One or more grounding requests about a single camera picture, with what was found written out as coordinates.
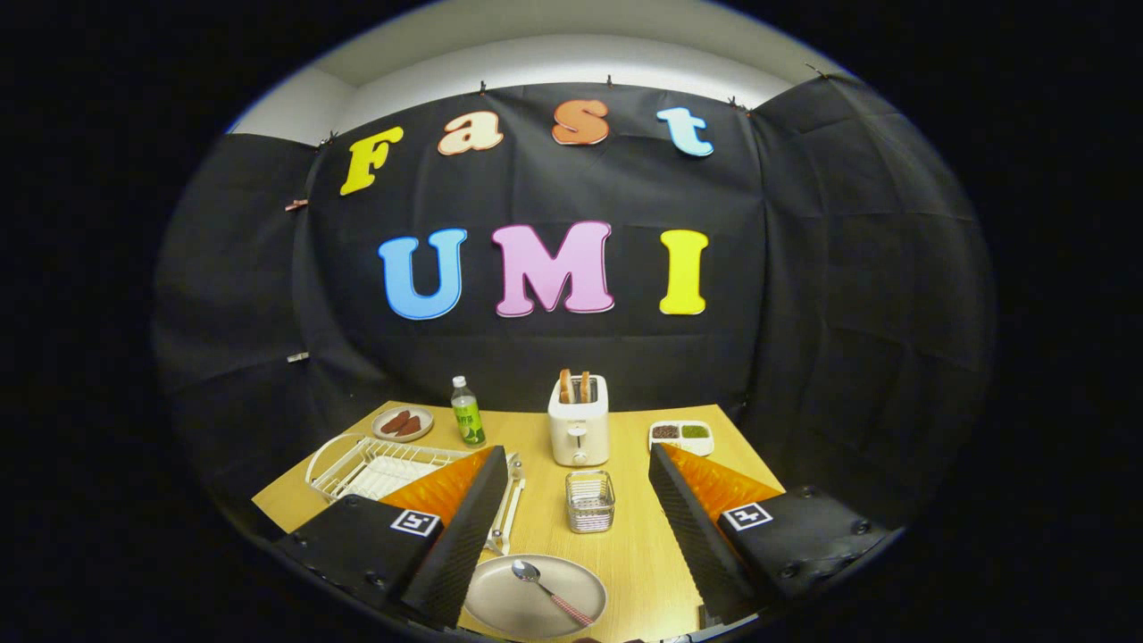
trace pink letter m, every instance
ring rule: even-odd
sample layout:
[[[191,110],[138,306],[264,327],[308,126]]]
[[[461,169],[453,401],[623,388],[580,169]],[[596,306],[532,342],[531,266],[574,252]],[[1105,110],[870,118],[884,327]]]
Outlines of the pink letter m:
[[[505,225],[493,232],[493,242],[504,252],[504,299],[496,304],[502,316],[523,316],[535,307],[523,291],[523,280],[547,312],[555,310],[563,283],[572,279],[572,294],[563,302],[572,312],[604,312],[615,305],[607,292],[604,240],[612,226],[602,220],[581,220],[568,230],[555,258],[547,252],[530,225]]]

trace water bottle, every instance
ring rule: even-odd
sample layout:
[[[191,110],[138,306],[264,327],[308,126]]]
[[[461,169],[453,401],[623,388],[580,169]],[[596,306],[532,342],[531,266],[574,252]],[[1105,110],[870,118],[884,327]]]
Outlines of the water bottle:
[[[456,426],[461,429],[461,440],[469,447],[480,447],[485,443],[485,425],[480,421],[480,410],[477,409],[477,396],[469,391],[464,376],[453,378],[453,413],[456,415]]]

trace black fabric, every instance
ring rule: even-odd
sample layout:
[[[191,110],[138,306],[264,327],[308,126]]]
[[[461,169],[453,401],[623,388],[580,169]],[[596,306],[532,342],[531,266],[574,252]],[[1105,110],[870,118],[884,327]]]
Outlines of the black fabric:
[[[154,278],[152,338],[168,393],[305,351],[283,208],[313,158],[293,140],[225,136],[187,184]]]
[[[552,139],[552,114],[569,99],[604,101],[610,135],[598,145]],[[658,110],[687,106],[706,121],[703,159],[676,148]],[[478,110],[499,115],[504,139],[490,150],[445,156],[443,124]],[[349,146],[400,126],[373,185],[339,188]],[[482,408],[542,411],[559,370],[607,378],[615,411],[722,404],[737,411],[746,394],[761,296],[761,192],[745,114],[709,98],[640,87],[560,83],[489,90],[411,107],[344,132],[314,182],[306,215],[314,264],[331,302],[335,329],[371,364],[413,389],[414,402],[443,404],[453,376],[464,375]],[[578,220],[612,225],[605,243],[615,307],[597,314],[563,308],[502,318],[503,258],[495,228],[530,224],[554,254]],[[421,242],[413,256],[417,291],[437,290],[439,228],[467,230],[461,244],[463,292],[437,319],[393,312],[377,247],[394,236]],[[666,248],[660,234],[697,230],[706,311],[666,315]]]
[[[766,296],[744,434],[790,487],[895,528],[932,496],[984,400],[990,262],[951,170],[857,81],[751,113]]]
[[[552,112],[576,98],[610,108],[599,145],[552,140]],[[710,156],[679,152],[655,119],[679,105],[706,121]],[[499,115],[504,140],[438,153],[443,123],[478,110]],[[375,183],[342,196],[349,145],[393,126],[405,136]],[[977,415],[994,325],[978,225],[932,146],[856,81],[806,82],[749,114],[639,87],[496,89],[363,124],[317,159],[225,137],[162,248],[154,344],[173,419],[232,514],[254,521],[254,492],[384,401],[443,404],[459,373],[485,409],[541,411],[561,368],[605,376],[615,411],[720,404],[783,484],[816,484],[889,529],[930,496]],[[309,177],[309,207],[286,212]],[[586,219],[612,225],[615,307],[537,300],[498,316],[493,230],[531,224],[555,251]],[[429,294],[426,238],[451,226],[467,230],[459,302],[398,315],[378,244],[416,236]],[[674,227],[710,238],[702,314],[658,311],[658,235]]]

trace light blue letter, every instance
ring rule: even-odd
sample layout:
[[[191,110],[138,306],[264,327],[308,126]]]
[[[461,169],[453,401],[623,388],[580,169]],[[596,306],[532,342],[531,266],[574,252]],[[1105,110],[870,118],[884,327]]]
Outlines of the light blue letter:
[[[656,113],[666,121],[674,146],[694,156],[705,156],[714,151],[714,145],[698,139],[695,128],[706,129],[706,121],[690,115],[687,107],[672,107]]]
[[[429,234],[429,244],[437,248],[440,287],[427,297],[413,288],[415,238],[398,236],[377,248],[385,263],[385,295],[393,312],[406,319],[432,319],[453,310],[461,299],[461,243],[467,236],[463,227],[446,227]]]

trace small plate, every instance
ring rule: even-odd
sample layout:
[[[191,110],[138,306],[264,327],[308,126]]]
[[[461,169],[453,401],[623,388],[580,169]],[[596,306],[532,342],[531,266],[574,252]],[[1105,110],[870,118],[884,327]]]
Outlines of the small plate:
[[[389,421],[395,418],[401,411],[408,411],[409,416],[421,418],[421,431],[400,437],[381,433],[381,428],[389,424]],[[431,428],[432,413],[430,413],[427,409],[422,409],[419,407],[394,407],[393,409],[390,409],[373,419],[373,435],[381,440],[387,440],[389,442],[413,442],[429,433],[429,429]]]
[[[655,435],[655,427],[662,426],[673,426],[677,427],[679,437],[653,437]],[[706,437],[682,437],[682,427],[687,426],[698,426],[706,429]],[[702,420],[666,420],[663,423],[655,423],[647,429],[647,450],[649,451],[652,445],[656,442],[663,444],[670,444],[678,447],[684,451],[689,451],[695,456],[710,456],[714,452],[714,432],[711,431],[711,426]]]
[[[527,561],[539,570],[539,582],[573,608],[598,621],[607,608],[607,589],[599,577],[572,561],[538,554],[499,556],[477,565],[464,609],[486,626],[518,640],[553,638],[583,629],[547,594],[515,578],[512,563]]]

